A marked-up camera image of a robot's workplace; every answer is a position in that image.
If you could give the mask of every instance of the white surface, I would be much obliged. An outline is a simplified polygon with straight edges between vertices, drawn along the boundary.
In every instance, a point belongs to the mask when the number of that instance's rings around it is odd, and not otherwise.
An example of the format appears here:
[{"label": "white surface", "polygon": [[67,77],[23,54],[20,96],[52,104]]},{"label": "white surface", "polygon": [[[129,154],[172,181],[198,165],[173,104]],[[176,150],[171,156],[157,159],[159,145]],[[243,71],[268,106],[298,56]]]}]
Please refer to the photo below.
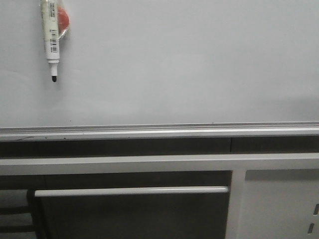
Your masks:
[{"label": "white surface", "polygon": [[319,238],[318,192],[318,170],[248,171],[237,238]]},{"label": "white surface", "polygon": [[0,127],[319,121],[319,1],[64,3],[54,84],[39,1],[1,1]]}]

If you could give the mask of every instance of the white cabinet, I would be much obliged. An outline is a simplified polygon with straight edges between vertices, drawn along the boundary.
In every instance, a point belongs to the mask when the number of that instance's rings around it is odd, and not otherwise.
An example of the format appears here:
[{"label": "white cabinet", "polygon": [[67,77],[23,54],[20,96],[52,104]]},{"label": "white cabinet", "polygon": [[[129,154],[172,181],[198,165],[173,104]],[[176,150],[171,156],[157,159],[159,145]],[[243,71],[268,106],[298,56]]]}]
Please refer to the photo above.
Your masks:
[{"label": "white cabinet", "polygon": [[317,204],[319,170],[247,171],[237,238],[317,239]]}]

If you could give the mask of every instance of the cabinet door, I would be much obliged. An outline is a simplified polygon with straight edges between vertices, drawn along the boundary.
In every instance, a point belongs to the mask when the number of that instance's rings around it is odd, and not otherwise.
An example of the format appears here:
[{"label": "cabinet door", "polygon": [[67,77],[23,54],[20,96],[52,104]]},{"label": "cabinet door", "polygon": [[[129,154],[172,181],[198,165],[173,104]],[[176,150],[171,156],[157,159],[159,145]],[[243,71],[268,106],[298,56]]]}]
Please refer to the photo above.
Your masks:
[{"label": "cabinet door", "polygon": [[237,238],[319,238],[319,170],[248,171]]},{"label": "cabinet door", "polygon": [[[52,239],[223,239],[229,194],[186,194],[185,187],[228,187],[230,176],[230,172],[48,175],[47,187],[55,190],[37,195]],[[174,192],[183,187],[183,192]],[[51,192],[58,194],[44,196]]]}]

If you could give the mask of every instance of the white metal bar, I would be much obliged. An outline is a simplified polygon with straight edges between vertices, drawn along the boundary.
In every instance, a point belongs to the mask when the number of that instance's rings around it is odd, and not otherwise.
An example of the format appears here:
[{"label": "white metal bar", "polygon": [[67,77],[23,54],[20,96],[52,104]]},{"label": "white metal bar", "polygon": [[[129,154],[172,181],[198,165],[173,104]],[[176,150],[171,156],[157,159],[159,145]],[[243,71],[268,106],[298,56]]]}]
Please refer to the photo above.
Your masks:
[{"label": "white metal bar", "polygon": [[0,175],[319,169],[319,153],[0,159]]},{"label": "white metal bar", "polygon": [[227,193],[228,187],[148,187],[148,188],[103,188],[103,189],[63,189],[37,190],[35,197],[79,197],[79,196],[110,196],[136,194],[194,194],[194,193]]},{"label": "white metal bar", "polygon": [[225,239],[236,239],[238,235],[240,209],[242,195],[244,191],[245,176],[246,170],[233,170]]},{"label": "white metal bar", "polygon": [[0,128],[0,141],[319,135],[319,122]]}]

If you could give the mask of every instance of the gray panel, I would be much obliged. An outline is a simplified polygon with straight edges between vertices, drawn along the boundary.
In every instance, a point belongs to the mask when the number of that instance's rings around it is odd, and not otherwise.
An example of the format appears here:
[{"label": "gray panel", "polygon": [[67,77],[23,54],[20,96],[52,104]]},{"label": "gray panel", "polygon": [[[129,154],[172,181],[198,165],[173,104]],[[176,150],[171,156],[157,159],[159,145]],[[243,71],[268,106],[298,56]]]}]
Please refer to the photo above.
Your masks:
[{"label": "gray panel", "polygon": [[319,121],[319,2],[65,1],[58,83],[38,0],[0,8],[0,127]]},{"label": "gray panel", "polygon": [[35,233],[6,233],[1,236],[4,239],[37,239]]},{"label": "gray panel", "polygon": [[1,227],[16,227],[33,225],[30,213],[14,214],[14,215],[0,215]]},{"label": "gray panel", "polygon": [[227,194],[47,199],[52,239],[225,238]]},{"label": "gray panel", "polygon": [[0,207],[14,208],[27,206],[27,190],[0,190]]},{"label": "gray panel", "polygon": [[319,170],[247,171],[237,238],[318,238],[318,192]]}]

